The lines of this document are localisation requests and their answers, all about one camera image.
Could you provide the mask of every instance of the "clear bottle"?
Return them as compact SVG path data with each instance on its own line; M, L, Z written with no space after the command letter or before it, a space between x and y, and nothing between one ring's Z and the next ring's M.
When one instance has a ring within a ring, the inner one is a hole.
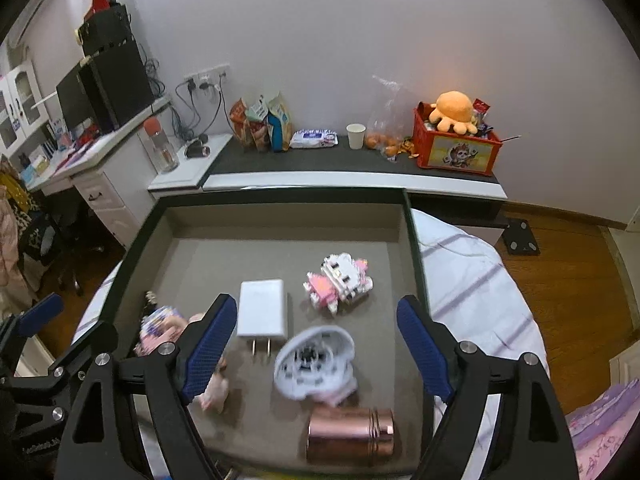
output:
M157 117L149 117L143 124L146 134L154 144L156 161L161 168L161 173L174 170L180 164L178 155L175 153L173 145L166 138L166 134L160 125Z

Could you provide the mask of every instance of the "white paper cup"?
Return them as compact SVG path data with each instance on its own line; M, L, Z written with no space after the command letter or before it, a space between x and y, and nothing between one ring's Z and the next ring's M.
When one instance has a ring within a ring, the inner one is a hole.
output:
M364 124L349 124L347 126L347 135L349 136L349 147L352 150L359 150L364 144L364 132L367 127Z

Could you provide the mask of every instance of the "rose gold bottle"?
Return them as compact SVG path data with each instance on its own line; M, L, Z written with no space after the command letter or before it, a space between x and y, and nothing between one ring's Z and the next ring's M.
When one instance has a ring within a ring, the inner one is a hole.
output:
M306 459L315 461L368 461L394 452L394 417L391 410L316 406L309 422Z

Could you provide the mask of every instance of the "screw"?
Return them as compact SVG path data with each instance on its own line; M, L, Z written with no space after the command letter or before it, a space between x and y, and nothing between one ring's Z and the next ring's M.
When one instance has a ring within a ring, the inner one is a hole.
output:
M526 354L524 354L524 362L526 362L526 364L528 364L529 366L535 366L540 362L540 359L538 359L538 356L535 354L532 354L531 352L526 352Z
M476 353L476 350L478 350L478 346L476 346L476 344L472 343L471 341L461 341L460 342L460 349L465 354L474 354L474 353Z
M160 355L169 355L171 354L173 351L175 350L175 344L173 344L172 342L168 341L166 343L162 343L159 347L158 347L158 353Z
M60 420L65 418L65 410L58 406L53 409L53 411L51 412L51 416L53 417L53 420L59 422Z
M109 359L111 359L111 357L109 357L107 353L98 354L98 357L95 358L95 363L98 366L104 366L109 362Z

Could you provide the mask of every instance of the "white charger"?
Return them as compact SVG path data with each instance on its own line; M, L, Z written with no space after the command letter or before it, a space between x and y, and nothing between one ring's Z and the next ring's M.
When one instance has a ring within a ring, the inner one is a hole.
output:
M271 339L287 339L287 308L282 280L242 282L238 304L238 337L255 342L267 340L267 357L271 356Z

